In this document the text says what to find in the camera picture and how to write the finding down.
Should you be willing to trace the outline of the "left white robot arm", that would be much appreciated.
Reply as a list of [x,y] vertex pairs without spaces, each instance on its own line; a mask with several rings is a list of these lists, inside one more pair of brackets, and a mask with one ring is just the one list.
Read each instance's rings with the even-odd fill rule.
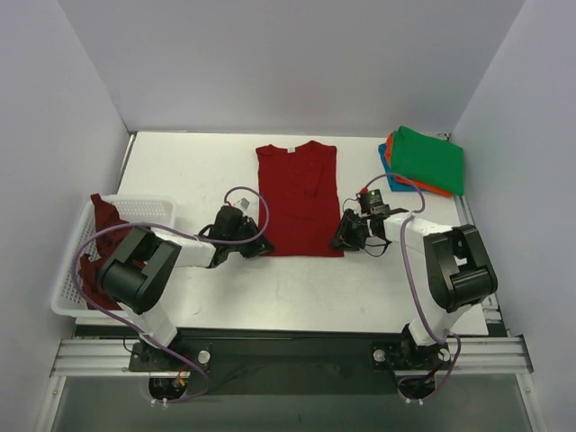
[[238,207],[224,205],[214,222],[197,235],[161,235],[149,228],[132,228],[97,272],[96,281],[152,346],[152,363],[169,371],[180,364],[183,351],[173,342],[178,334],[175,324],[159,304],[173,270],[213,269],[232,253],[250,259],[274,251],[251,217]]

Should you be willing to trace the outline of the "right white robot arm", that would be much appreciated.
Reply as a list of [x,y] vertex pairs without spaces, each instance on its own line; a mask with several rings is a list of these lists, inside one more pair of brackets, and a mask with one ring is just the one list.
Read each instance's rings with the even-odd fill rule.
[[407,325],[409,338],[399,344],[400,360],[419,367],[442,344],[454,324],[472,306],[498,289],[498,279],[478,229],[438,224],[419,217],[421,208],[392,208],[378,189],[356,195],[357,211],[346,209],[329,246],[356,252],[369,238],[382,247],[400,246],[402,263],[418,316]]

